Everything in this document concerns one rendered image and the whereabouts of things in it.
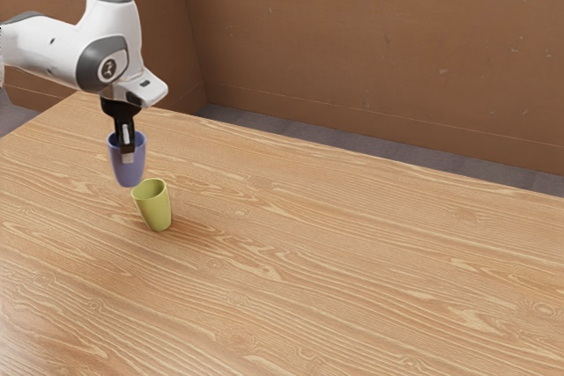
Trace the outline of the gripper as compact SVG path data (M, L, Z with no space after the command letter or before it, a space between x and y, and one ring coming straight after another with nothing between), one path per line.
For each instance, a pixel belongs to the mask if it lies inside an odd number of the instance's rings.
M134 162L136 149L136 132L133 117L137 115L142 108L132 105L128 102L119 100L108 100L100 98L101 110L117 122L121 124L121 156L124 164Z

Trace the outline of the olive green cup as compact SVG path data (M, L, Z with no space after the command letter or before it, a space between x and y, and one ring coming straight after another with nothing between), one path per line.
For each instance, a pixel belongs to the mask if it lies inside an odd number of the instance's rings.
M172 210L167 184L162 179L145 179L130 193L141 218L152 231L163 232L169 228Z

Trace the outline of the lavender blue cup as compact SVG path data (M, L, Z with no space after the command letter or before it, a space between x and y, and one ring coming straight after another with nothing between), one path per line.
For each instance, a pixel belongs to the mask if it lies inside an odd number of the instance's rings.
M143 179L146 158L146 136L137 131L135 133L135 150L126 154L126 161L121 154L117 137L114 132L107 137L109 163L117 183L126 188L133 188Z

